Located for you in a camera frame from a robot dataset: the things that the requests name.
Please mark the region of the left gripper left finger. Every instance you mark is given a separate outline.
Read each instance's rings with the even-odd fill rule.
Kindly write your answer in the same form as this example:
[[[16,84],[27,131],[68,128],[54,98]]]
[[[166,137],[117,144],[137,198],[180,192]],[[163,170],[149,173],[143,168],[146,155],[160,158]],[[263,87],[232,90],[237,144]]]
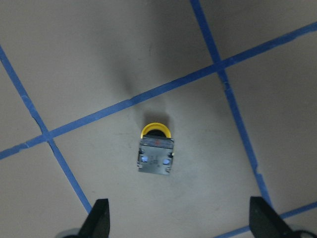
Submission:
[[[97,199],[87,219],[82,225],[78,236],[80,238],[109,237],[109,201]]]

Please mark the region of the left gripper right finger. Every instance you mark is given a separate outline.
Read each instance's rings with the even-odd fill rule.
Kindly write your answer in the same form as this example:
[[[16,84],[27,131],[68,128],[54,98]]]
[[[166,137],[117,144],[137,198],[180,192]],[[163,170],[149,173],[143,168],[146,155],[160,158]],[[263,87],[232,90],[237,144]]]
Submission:
[[[249,228],[255,238],[296,238],[297,234],[260,196],[251,196]]]

